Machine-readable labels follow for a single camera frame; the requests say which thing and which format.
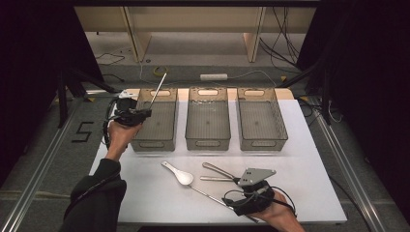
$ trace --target person's right hand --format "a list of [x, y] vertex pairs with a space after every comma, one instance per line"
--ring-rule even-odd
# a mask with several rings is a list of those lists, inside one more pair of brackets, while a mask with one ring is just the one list
[[[275, 191], [275, 199], [281, 202], [286, 203], [286, 198], [278, 191]], [[296, 220], [293, 212], [278, 203], [273, 202], [268, 208], [262, 212], [253, 213], [249, 215], [250, 217], [260, 218], [265, 220], [270, 225], [275, 227], [278, 231], [283, 232], [302, 232], [305, 229]]]

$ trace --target white table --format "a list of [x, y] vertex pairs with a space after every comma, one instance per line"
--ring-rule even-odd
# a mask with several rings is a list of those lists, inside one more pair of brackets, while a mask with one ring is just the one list
[[[132, 146], [121, 157], [121, 176], [128, 189], [123, 200], [119, 221], [162, 225], [246, 225], [254, 224], [194, 191], [182, 186], [167, 168], [168, 161], [176, 168], [194, 176], [192, 186], [221, 199], [232, 189], [233, 182], [206, 182], [200, 176], [218, 176], [219, 173], [202, 167], [202, 162], [241, 177], [247, 167], [275, 169], [277, 174], [268, 178], [271, 186], [285, 190], [296, 205], [301, 223], [341, 223], [346, 221], [323, 162], [314, 145], [300, 106], [295, 100], [279, 100], [279, 107], [289, 136], [280, 152], [243, 152], [239, 147], [236, 104], [229, 101], [231, 140], [226, 152], [188, 151], [185, 140], [188, 102], [179, 104], [176, 149], [174, 152], [136, 153]], [[90, 173], [94, 173], [100, 159], [106, 154], [101, 144]]]

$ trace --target hand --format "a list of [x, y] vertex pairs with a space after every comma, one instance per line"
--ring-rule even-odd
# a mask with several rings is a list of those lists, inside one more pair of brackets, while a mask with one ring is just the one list
[[108, 127], [109, 149], [105, 158], [119, 161], [121, 155], [126, 151], [127, 145], [141, 128], [142, 124], [127, 127], [115, 121], [111, 121]]
[[[275, 199], [286, 203], [286, 198], [278, 191], [275, 191]], [[249, 216], [260, 218], [282, 232], [303, 232], [305, 229], [296, 220], [293, 212], [278, 203], [273, 202], [268, 208], [262, 212], [253, 213]]]

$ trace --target metal rail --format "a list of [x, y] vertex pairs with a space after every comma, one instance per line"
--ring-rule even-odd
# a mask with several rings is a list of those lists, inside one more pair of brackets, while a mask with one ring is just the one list
[[[312, 103], [320, 104], [317, 100], [312, 100]], [[364, 213], [365, 219], [368, 222], [371, 231], [386, 231], [379, 214], [374, 208], [370, 198], [366, 193], [365, 188], [363, 187], [361, 181], [359, 180], [359, 177], [357, 176], [355, 170], [350, 164], [349, 158], [346, 156], [340, 143], [338, 142], [337, 136], [335, 135], [332, 126], [328, 126], [323, 117], [321, 115], [319, 116], [317, 112], [315, 112], [315, 116], [318, 117], [317, 120], [320, 125], [320, 128], [322, 129], [323, 133], [326, 136], [326, 139], [329, 142], [329, 145], [332, 148], [332, 151], [337, 159], [341, 171], [343, 172], [343, 175], [346, 178], [347, 184], [351, 188], [353, 195], [357, 201], [357, 204]]]
[[9, 213], [6, 219], [6, 223], [2, 227], [2, 232], [11, 232], [16, 231], [18, 229], [18, 226], [21, 224], [25, 214], [27, 213], [28, 208], [30, 207], [31, 202], [33, 201], [33, 198], [36, 195], [36, 192], [39, 189], [49, 166], [52, 164], [52, 161], [54, 160], [54, 157], [57, 154], [58, 149], [60, 148], [62, 140], [65, 137], [67, 130], [72, 123], [73, 116], [76, 113], [79, 106], [82, 104], [82, 101], [83, 98], [75, 99], [73, 101], [73, 105], [69, 111], [69, 117], [66, 120], [66, 123], [63, 125], [61, 129], [59, 129], [55, 133], [39, 166], [34, 172], [33, 177], [30, 179], [30, 182], [27, 184], [24, 192], [20, 195], [13, 209]]

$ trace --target gray plastic bin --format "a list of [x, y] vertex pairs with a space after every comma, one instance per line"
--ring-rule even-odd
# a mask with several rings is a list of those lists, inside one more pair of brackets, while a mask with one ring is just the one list
[[226, 151], [230, 137], [226, 88], [191, 87], [186, 130], [188, 150]]
[[[155, 89], [141, 89], [137, 108], [148, 108]], [[132, 140], [134, 150], [141, 152], [174, 151], [178, 116], [178, 89], [161, 89], [142, 129]]]
[[238, 123], [242, 151], [280, 151], [286, 127], [274, 88], [238, 88]]

